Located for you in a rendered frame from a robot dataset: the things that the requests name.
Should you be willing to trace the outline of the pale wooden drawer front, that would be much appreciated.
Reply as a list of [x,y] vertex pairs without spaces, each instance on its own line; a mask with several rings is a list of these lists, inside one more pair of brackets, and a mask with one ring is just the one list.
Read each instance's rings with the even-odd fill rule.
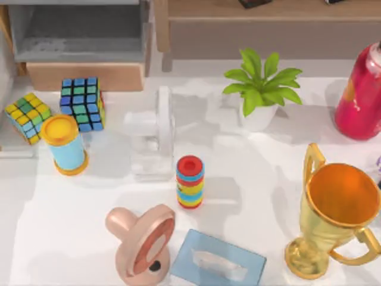
[[37,91],[59,91],[64,79],[97,77],[103,91],[141,91],[146,76],[144,63],[27,63]]

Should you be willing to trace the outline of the dark object on shelf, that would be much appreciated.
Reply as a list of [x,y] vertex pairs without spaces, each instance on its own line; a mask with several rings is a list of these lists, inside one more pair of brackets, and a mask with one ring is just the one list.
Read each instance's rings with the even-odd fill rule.
[[251,9],[270,3],[272,0],[238,0],[244,9]]

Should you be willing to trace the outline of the blue can with orange lid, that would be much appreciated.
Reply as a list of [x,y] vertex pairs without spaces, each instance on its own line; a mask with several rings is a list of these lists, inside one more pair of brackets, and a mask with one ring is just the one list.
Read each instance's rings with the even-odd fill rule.
[[75,176],[86,169],[89,157],[73,117],[58,114],[48,118],[42,124],[41,136],[61,174]]

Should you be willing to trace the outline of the yellow and green puzzle cube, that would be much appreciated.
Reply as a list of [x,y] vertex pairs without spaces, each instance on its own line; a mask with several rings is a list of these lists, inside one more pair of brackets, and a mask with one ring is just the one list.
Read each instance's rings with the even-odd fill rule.
[[24,140],[34,145],[40,141],[42,124],[52,116],[52,111],[31,92],[7,105],[5,114]]

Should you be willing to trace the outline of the blue tissue box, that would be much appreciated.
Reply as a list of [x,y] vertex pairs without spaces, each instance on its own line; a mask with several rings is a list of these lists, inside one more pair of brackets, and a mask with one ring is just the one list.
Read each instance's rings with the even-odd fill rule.
[[266,261],[257,253],[191,229],[170,273],[197,286],[257,286]]

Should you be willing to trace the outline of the red bottle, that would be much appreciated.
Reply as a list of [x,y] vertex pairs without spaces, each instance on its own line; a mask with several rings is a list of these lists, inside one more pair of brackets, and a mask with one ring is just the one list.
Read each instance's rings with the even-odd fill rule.
[[357,57],[334,120],[351,139],[365,141],[381,132],[381,41]]

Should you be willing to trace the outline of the gold trophy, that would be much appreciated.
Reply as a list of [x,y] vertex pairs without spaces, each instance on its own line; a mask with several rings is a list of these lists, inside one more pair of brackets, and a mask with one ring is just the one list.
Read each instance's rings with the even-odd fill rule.
[[[329,259],[350,266],[363,265],[381,255],[368,225],[381,208],[378,186],[362,170],[345,163],[326,163],[318,145],[306,150],[299,226],[301,236],[285,248],[285,261],[296,276],[323,276]],[[353,238],[364,243],[367,253],[347,258],[335,252]]]

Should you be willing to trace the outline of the blue and green puzzle cube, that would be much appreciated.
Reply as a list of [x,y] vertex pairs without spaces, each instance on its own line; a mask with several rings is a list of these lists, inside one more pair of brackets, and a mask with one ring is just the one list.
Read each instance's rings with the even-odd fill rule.
[[105,107],[98,78],[63,79],[60,111],[75,119],[81,133],[103,130]]

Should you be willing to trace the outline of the wooden open shelf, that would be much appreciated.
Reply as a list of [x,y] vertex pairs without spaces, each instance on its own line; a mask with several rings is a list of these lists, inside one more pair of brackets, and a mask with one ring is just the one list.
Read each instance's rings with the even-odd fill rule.
[[295,64],[309,76],[340,76],[381,40],[381,0],[262,0],[250,9],[239,0],[152,1],[165,72],[174,60],[190,71],[216,68],[248,47],[262,57],[276,51],[283,66]]

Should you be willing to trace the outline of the green plant in white pot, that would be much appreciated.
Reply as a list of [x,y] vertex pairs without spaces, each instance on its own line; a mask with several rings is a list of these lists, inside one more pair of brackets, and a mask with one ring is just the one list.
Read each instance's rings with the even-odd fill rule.
[[259,132],[267,128],[278,107],[283,107],[286,100],[302,104],[295,91],[300,88],[296,80],[302,70],[288,67],[279,71],[277,52],[271,53],[264,63],[251,48],[240,50],[240,54],[241,68],[224,73],[225,78],[234,82],[227,85],[223,93],[240,95],[239,120],[242,127],[250,132]]

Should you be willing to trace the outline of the stack of coloured rings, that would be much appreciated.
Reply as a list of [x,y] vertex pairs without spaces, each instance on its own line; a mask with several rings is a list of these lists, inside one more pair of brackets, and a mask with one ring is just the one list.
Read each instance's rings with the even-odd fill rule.
[[177,200],[186,209],[195,209],[204,198],[204,164],[193,155],[181,157],[176,165]]

